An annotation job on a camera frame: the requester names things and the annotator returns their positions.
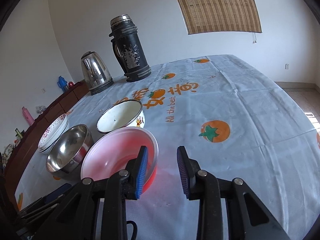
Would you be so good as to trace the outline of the white enamel bowl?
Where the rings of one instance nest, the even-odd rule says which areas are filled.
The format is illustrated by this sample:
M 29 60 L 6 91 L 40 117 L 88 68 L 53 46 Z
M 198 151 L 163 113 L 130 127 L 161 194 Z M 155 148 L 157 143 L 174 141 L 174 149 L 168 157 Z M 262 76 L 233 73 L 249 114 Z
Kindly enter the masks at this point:
M 138 100 L 126 100 L 108 108 L 97 120 L 99 133 L 107 134 L 123 127 L 145 126 L 143 105 Z

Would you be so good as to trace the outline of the white printed tablecloth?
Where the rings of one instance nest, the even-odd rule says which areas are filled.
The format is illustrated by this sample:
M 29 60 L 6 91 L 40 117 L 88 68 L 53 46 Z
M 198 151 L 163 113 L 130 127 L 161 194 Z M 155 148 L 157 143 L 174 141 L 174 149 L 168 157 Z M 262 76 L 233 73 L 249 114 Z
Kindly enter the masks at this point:
M 93 139 L 102 113 L 139 99 L 145 128 L 158 142 L 156 177 L 126 205 L 138 239 L 194 239 L 199 204 L 185 197 L 176 151 L 217 178 L 239 177 L 291 239 L 303 239 L 319 216 L 319 137 L 303 110 L 272 80 L 233 55 L 204 56 L 153 66 L 144 80 L 115 79 L 87 94 L 69 114 Z

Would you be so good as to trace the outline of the black thermos flask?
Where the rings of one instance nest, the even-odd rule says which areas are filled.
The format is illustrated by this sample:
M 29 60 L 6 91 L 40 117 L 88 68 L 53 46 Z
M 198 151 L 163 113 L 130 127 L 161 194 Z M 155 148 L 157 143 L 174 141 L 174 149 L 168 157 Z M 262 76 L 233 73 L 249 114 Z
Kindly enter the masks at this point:
M 148 77 L 151 68 L 147 63 L 138 37 L 138 28 L 127 14 L 117 16 L 110 22 L 112 49 L 127 82 L 136 82 Z

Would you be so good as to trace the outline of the blue thermos bottle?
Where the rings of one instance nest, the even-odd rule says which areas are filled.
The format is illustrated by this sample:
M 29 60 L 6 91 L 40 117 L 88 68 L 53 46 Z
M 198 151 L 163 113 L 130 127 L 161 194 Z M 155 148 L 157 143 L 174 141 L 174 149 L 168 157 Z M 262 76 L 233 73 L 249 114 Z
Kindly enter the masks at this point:
M 57 85 L 62 89 L 64 93 L 69 89 L 67 81 L 62 76 L 58 77 Z

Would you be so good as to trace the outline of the stainless steel bowl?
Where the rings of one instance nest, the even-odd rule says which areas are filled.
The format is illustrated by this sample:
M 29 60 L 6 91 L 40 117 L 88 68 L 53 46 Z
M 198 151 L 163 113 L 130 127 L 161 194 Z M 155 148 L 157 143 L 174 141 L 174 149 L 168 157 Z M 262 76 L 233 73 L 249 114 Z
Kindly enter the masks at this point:
M 91 132 L 85 124 L 71 127 L 51 148 L 46 160 L 46 170 L 57 178 L 68 177 L 81 165 L 93 145 Z

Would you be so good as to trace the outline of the red plastic bowl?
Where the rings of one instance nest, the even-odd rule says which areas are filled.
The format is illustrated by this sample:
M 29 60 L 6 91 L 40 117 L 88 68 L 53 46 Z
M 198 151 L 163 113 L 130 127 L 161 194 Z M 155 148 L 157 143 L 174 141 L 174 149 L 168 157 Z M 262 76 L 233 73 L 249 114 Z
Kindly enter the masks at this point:
M 136 158 L 141 146 L 148 148 L 143 192 L 147 191 L 156 176 L 158 143 L 151 132 L 139 127 L 116 129 L 100 138 L 82 162 L 81 179 L 102 180 L 123 170 L 129 160 Z

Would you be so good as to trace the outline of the green gold can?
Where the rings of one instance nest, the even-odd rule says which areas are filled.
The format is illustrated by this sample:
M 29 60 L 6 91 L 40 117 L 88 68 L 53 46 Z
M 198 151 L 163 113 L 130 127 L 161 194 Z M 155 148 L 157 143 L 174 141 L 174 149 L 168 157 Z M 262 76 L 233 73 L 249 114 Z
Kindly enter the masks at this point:
M 16 135 L 17 135 L 20 139 L 23 138 L 23 135 L 22 135 L 22 133 L 19 131 L 18 128 L 15 129 L 15 132 L 16 132 Z

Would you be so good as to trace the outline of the small red object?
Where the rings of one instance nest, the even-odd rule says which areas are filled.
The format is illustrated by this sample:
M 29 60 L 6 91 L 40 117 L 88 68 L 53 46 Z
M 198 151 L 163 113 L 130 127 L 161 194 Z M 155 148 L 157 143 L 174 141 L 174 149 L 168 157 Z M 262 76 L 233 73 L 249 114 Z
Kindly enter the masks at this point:
M 74 86 L 74 83 L 73 83 L 72 81 L 70 81 L 70 82 L 68 83 L 68 87 L 71 88 L 71 87 L 73 87 L 73 86 Z

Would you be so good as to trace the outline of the pink thermos bottle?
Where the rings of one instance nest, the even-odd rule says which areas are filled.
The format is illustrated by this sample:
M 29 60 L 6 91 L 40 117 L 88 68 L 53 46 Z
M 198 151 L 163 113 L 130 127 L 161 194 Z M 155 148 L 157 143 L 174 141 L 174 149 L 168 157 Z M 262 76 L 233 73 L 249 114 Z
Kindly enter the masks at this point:
M 31 116 L 31 114 L 27 108 L 22 107 L 22 114 L 23 114 L 23 117 L 25 118 L 25 120 L 27 121 L 27 123 L 29 124 L 29 126 L 31 126 L 35 122 L 35 120 Z

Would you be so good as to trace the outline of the stainless steel electric kettle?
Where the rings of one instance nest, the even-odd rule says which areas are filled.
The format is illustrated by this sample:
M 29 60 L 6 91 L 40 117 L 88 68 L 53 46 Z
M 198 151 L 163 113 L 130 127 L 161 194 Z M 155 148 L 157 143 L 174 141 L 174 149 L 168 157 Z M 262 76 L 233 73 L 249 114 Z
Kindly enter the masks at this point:
M 114 84 L 106 64 L 95 51 L 82 55 L 81 68 L 91 95 L 101 93 Z

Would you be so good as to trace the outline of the brown wooden sideboard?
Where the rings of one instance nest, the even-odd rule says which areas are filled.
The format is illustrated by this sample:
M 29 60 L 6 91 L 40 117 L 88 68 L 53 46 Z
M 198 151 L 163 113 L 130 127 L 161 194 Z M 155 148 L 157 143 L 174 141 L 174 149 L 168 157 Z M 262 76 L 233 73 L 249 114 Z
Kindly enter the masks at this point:
M 63 113 L 70 113 L 71 108 L 86 94 L 88 87 L 84 80 L 77 82 L 69 91 L 60 95 L 40 114 L 27 129 L 21 142 L 14 148 L 4 169 L 5 189 L 15 208 L 15 192 L 22 174 L 38 148 L 38 143 L 49 125 Z

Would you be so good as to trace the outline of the bamboo window blind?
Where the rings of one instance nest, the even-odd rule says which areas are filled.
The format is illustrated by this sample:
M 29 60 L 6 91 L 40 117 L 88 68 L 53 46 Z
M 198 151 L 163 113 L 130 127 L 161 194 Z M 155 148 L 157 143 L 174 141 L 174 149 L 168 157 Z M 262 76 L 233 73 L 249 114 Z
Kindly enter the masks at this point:
M 261 33 L 255 0 L 177 0 L 189 35 L 212 32 Z

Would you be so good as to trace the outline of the crumpled plastic bag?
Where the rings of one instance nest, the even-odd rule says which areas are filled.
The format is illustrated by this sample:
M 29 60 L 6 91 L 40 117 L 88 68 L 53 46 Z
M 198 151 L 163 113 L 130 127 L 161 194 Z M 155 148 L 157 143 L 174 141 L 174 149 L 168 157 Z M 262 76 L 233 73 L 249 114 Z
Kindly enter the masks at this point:
M 46 106 L 36 106 L 35 109 L 36 109 L 36 113 L 40 115 L 47 109 L 47 107 Z

